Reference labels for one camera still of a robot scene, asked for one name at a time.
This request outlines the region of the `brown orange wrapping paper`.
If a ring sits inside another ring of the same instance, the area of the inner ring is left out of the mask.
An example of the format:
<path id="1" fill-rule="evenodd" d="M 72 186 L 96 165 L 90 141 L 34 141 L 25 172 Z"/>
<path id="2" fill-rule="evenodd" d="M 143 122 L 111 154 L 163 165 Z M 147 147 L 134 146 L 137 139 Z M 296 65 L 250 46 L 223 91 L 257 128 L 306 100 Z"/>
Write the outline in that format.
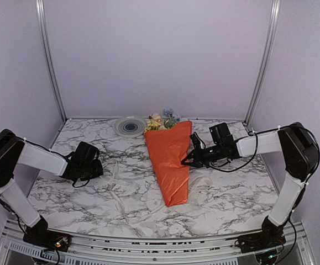
<path id="1" fill-rule="evenodd" d="M 180 122 L 171 129 L 145 133 L 149 157 L 167 207 L 188 201 L 190 168 L 181 161 L 187 156 L 191 134 L 191 121 Z"/>

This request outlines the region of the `green leafy fake stem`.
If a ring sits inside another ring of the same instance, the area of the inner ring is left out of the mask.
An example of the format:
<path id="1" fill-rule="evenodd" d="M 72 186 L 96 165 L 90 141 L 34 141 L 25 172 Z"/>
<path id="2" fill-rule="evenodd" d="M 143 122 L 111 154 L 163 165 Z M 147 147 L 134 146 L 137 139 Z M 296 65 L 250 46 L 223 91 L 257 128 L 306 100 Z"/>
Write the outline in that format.
<path id="1" fill-rule="evenodd" d="M 176 124 L 178 123 L 178 121 L 176 119 L 174 119 L 173 117 L 169 117 L 167 119 L 164 120 L 164 127 L 166 129 L 171 129 L 173 128 Z"/>

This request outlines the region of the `blue fake flower stem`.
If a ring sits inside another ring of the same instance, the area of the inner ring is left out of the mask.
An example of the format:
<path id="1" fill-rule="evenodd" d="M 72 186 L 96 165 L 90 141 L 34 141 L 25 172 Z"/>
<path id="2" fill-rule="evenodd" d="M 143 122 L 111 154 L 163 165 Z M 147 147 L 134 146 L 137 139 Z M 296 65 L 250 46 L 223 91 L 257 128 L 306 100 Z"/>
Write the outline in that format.
<path id="1" fill-rule="evenodd" d="M 181 116 L 177 113 L 174 112 L 174 110 L 172 108 L 165 108 L 163 110 L 163 114 L 167 117 L 167 118 L 171 118 L 175 121 L 179 121 L 181 120 Z"/>

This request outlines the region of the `yellow daisy fake bunch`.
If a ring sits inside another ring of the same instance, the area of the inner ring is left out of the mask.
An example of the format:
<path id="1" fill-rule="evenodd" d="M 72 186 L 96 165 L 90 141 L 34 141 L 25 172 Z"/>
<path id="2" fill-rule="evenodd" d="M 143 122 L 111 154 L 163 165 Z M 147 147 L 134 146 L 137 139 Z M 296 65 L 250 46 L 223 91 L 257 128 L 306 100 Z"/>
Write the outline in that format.
<path id="1" fill-rule="evenodd" d="M 144 134 L 149 131 L 158 131 L 158 130 L 166 130 L 164 125 L 161 122 L 158 121 L 148 121 L 147 126 L 144 130 Z"/>

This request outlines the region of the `pink rose fake stem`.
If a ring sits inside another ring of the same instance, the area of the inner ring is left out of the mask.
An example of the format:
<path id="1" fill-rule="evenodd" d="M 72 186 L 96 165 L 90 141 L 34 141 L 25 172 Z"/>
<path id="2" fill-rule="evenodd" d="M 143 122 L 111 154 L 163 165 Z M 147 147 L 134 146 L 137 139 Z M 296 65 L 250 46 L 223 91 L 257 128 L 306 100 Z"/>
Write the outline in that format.
<path id="1" fill-rule="evenodd" d="M 158 113 L 152 113 L 151 115 L 149 115 L 149 120 L 152 122 L 152 123 L 160 123 L 162 121 L 162 116 Z"/>

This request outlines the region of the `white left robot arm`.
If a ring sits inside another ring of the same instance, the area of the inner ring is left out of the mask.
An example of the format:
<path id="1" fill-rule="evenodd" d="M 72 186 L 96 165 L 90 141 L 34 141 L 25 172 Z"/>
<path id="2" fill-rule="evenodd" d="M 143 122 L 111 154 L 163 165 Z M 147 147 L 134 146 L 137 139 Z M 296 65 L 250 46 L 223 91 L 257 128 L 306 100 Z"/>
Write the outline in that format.
<path id="1" fill-rule="evenodd" d="M 26 234 L 47 246 L 53 234 L 47 221 L 29 202 L 22 183 L 29 173 L 36 178 L 40 171 L 66 179 L 76 187 L 79 181 L 87 184 L 101 176 L 103 167 L 99 149 L 84 141 L 75 151 L 62 155 L 19 137 L 9 129 L 0 132 L 0 203 L 26 225 Z"/>

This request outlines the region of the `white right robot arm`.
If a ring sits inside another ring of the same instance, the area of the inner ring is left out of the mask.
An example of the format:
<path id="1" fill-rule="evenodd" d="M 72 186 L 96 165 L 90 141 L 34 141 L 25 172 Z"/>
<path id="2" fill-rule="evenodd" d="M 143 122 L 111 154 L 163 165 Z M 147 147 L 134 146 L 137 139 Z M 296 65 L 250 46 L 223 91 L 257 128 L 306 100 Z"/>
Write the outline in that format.
<path id="1" fill-rule="evenodd" d="M 269 153 L 282 154 L 284 167 L 281 172 L 284 176 L 277 201 L 263 221 L 262 231 L 256 239 L 261 247 L 269 247 L 277 240 L 278 232 L 300 203 L 308 181 L 319 167 L 320 147 L 316 137 L 300 122 L 251 132 L 239 139 L 233 137 L 226 123 L 210 127 L 209 132 L 214 142 L 211 147 L 205 146 L 197 133 L 190 136 L 193 149 L 182 159 L 182 165 L 223 172 L 223 167 L 214 166 L 214 162 L 230 162 L 245 157 L 253 159 L 256 155 Z"/>

